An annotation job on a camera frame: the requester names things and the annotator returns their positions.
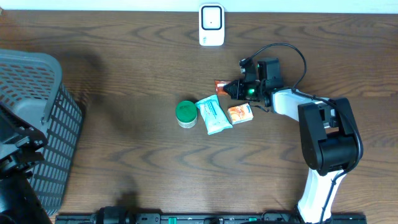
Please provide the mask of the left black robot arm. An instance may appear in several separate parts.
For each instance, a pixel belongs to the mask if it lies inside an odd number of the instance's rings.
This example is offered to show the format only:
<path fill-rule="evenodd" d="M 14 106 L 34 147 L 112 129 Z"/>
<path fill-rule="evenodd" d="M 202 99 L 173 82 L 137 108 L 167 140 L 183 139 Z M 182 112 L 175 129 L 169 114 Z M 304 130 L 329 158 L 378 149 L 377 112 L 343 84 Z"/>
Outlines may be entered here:
<path fill-rule="evenodd" d="M 44 160 L 45 134 L 1 103 L 1 223 L 50 223 L 28 179 Z"/>

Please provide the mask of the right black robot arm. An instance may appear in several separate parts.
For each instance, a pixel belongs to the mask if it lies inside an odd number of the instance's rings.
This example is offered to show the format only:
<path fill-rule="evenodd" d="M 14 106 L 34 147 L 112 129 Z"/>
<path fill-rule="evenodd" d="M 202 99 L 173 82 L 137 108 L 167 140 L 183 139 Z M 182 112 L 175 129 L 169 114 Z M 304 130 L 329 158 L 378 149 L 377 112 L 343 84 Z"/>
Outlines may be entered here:
<path fill-rule="evenodd" d="M 363 144 L 346 98 L 321 98 L 284 85 L 277 58 L 239 63 L 243 78 L 223 87 L 234 100 L 263 102 L 262 110 L 299 123 L 303 158 L 309 167 L 296 210 L 300 223 L 331 223 L 338 187 L 363 155 Z"/>

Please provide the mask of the teal wet wipes pack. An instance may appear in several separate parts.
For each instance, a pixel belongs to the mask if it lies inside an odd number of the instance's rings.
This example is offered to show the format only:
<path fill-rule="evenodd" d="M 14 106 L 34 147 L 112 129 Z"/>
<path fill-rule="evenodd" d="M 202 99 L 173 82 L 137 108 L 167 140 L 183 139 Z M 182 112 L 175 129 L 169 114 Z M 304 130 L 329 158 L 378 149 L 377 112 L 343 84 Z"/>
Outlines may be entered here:
<path fill-rule="evenodd" d="M 200 110 L 208 135 L 222 132 L 224 129 L 232 128 L 224 111 L 221 109 L 217 95 L 211 95 L 195 103 Z"/>

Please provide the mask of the red Top chocolate bar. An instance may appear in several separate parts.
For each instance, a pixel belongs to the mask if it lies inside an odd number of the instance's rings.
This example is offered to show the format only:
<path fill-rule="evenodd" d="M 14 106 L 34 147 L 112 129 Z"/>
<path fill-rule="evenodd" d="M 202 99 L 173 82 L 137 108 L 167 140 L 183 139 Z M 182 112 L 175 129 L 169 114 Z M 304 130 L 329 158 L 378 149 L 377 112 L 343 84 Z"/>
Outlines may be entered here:
<path fill-rule="evenodd" d="M 227 92 L 224 91 L 224 86 L 230 84 L 231 81 L 226 80 L 215 80 L 215 91 L 217 95 L 228 95 Z"/>

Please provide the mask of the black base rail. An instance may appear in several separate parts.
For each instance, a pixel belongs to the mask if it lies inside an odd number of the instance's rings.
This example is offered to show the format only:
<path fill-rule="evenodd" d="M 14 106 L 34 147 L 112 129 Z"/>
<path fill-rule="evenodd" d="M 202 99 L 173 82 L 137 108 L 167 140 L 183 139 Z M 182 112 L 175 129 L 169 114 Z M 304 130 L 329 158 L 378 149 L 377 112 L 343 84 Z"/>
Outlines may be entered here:
<path fill-rule="evenodd" d="M 104 215 L 58 215 L 55 224 L 73 223 L 135 223 L 135 224 L 240 224 L 240 223 L 300 223 L 289 213 L 265 213 L 263 215 L 160 215 L 138 213 L 118 220 Z"/>

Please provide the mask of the grey plastic mesh basket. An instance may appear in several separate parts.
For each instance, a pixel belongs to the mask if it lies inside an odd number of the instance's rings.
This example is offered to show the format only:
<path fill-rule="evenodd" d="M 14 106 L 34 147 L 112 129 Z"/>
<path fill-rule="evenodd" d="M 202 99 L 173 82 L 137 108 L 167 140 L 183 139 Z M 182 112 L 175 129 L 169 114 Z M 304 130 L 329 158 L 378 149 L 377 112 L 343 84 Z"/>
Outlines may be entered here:
<path fill-rule="evenodd" d="M 1 103 L 45 134 L 44 160 L 28 179 L 47 215 L 57 213 L 83 124 L 83 112 L 62 83 L 62 68 L 50 55 L 1 50 Z"/>

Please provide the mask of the orange Kleenex tissue pack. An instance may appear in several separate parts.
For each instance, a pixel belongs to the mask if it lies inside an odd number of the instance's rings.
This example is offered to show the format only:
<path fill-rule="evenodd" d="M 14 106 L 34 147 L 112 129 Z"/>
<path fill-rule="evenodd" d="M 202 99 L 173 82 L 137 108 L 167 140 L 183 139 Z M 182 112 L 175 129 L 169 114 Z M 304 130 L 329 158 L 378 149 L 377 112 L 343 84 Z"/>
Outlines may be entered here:
<path fill-rule="evenodd" d="M 228 109 L 228 115 L 231 119 L 232 125 L 243 123 L 246 121 L 251 121 L 254 118 L 249 103 L 230 107 Z"/>

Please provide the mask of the white barcode scanner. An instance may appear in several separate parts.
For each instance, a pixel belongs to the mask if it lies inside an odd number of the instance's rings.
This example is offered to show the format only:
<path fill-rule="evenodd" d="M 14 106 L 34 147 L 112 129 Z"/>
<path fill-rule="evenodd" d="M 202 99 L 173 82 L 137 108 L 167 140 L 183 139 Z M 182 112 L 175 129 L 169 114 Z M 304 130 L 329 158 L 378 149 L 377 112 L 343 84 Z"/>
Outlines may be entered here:
<path fill-rule="evenodd" d="M 218 3 L 202 4 L 199 9 L 199 43 L 205 47 L 224 44 L 224 7 Z"/>

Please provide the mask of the green lid jar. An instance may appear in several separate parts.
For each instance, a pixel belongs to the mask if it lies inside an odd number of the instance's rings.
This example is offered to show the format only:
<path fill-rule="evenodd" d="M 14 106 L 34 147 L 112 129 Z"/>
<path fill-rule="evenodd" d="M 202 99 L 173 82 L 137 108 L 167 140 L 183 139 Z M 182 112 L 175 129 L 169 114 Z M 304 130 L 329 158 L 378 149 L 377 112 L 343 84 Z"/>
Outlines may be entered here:
<path fill-rule="evenodd" d="M 182 128 L 192 128 L 197 123 L 197 107 L 191 101 L 181 101 L 175 109 L 177 123 Z"/>

